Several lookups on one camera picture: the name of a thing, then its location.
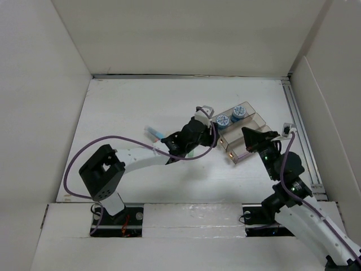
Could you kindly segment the blue highlighter pen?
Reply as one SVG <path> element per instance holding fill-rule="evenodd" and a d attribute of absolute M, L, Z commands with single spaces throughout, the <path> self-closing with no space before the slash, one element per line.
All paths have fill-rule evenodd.
<path fill-rule="evenodd" d="M 160 133 L 156 129 L 154 129 L 154 128 L 150 127 L 150 126 L 147 126 L 147 125 L 144 127 L 144 133 L 153 142 L 157 142 L 157 141 L 165 138 L 165 136 L 162 133 Z"/>

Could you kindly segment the blue round jar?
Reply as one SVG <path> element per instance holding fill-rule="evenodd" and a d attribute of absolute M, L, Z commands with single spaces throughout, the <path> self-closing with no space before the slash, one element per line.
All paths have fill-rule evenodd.
<path fill-rule="evenodd" d="M 218 115 L 215 118 L 215 122 L 218 125 L 219 130 L 226 129 L 230 124 L 230 119 L 227 115 Z"/>
<path fill-rule="evenodd" d="M 242 120 L 246 115 L 246 109 L 243 106 L 236 106 L 232 110 L 231 121 L 233 123 Z"/>

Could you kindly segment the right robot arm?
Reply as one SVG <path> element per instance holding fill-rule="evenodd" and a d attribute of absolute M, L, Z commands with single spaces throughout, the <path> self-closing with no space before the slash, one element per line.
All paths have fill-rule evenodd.
<path fill-rule="evenodd" d="M 245 147 L 256 152 L 271 180 L 274 193 L 261 203 L 261 216 L 277 222 L 299 239 L 325 270 L 360 270 L 360 246 L 323 211 L 311 189 L 301 180 L 301 158 L 290 151 L 295 130 L 260 132 L 243 127 Z"/>

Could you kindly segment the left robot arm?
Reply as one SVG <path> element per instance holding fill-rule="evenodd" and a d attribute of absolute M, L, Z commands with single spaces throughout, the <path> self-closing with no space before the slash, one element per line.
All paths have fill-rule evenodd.
<path fill-rule="evenodd" d="M 109 144 L 102 145 L 80 168 L 79 174 L 91 199 L 103 206 L 107 219 L 119 224 L 126 216 L 126 204 L 117 192 L 123 175 L 150 166 L 195 160 L 196 157 L 187 158 L 187 154 L 198 146 L 214 148 L 218 139 L 216 122 L 204 124 L 192 117 L 181 131 L 151 146 L 141 143 L 138 148 L 117 151 Z"/>

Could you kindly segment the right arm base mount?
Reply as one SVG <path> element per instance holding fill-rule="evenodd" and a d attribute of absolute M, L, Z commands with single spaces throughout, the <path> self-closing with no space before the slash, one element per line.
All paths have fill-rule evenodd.
<path fill-rule="evenodd" d="M 239 222 L 245 227 L 246 237 L 293 237 L 283 225 L 268 218 L 260 204 L 245 204 Z"/>

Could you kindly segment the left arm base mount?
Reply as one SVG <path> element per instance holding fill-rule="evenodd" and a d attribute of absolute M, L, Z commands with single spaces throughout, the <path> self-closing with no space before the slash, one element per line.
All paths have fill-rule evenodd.
<path fill-rule="evenodd" d="M 142 236 L 144 205 L 127 206 L 111 216 L 99 204 L 90 208 L 93 215 L 90 236 L 97 238 L 138 238 Z"/>

